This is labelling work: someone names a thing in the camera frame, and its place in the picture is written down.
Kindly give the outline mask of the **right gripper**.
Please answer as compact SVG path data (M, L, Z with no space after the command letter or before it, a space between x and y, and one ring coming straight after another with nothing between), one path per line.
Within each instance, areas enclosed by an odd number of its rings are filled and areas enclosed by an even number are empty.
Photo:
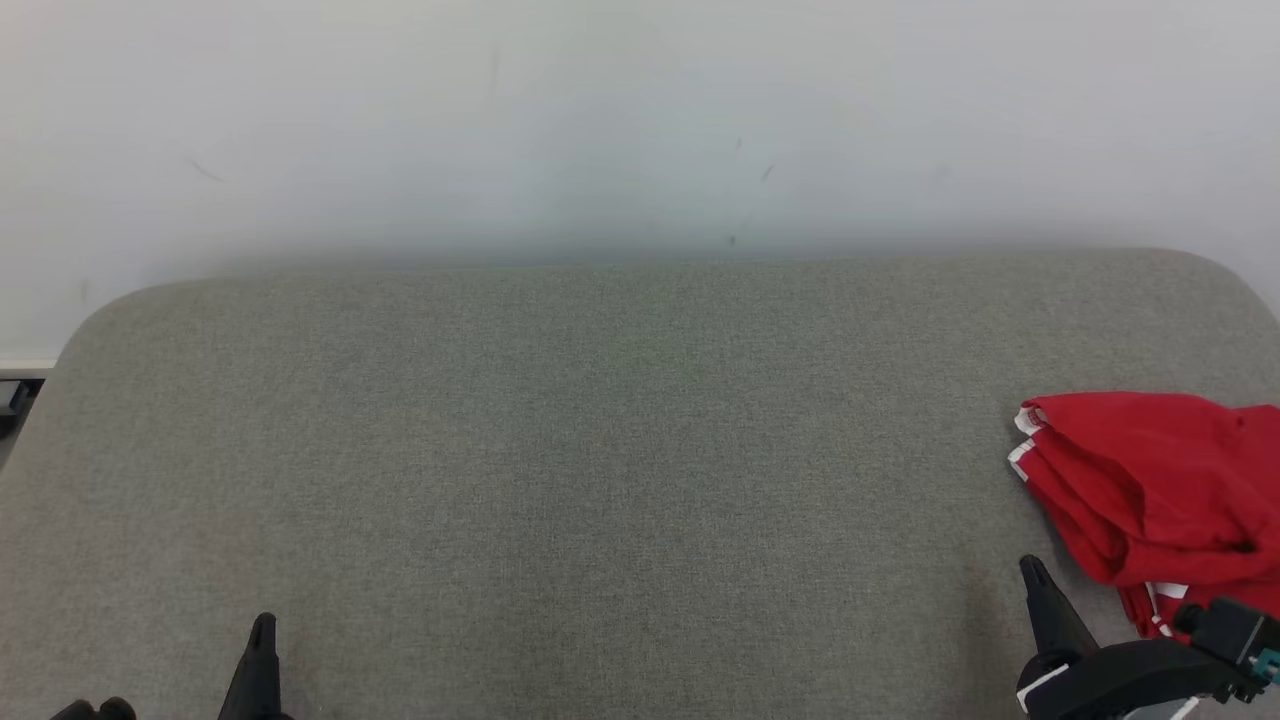
M1123 719L1133 711L1239 689L1234 667L1176 641L1133 641L1100 650L1073 603L1034 555L1018 562L1036 657L1016 698L1029 719Z

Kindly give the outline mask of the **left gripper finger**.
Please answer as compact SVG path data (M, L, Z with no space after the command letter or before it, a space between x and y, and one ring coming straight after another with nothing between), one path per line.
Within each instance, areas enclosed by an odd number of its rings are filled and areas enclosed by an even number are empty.
M218 719L291 719L282 707L274 614L261 612L253 620Z

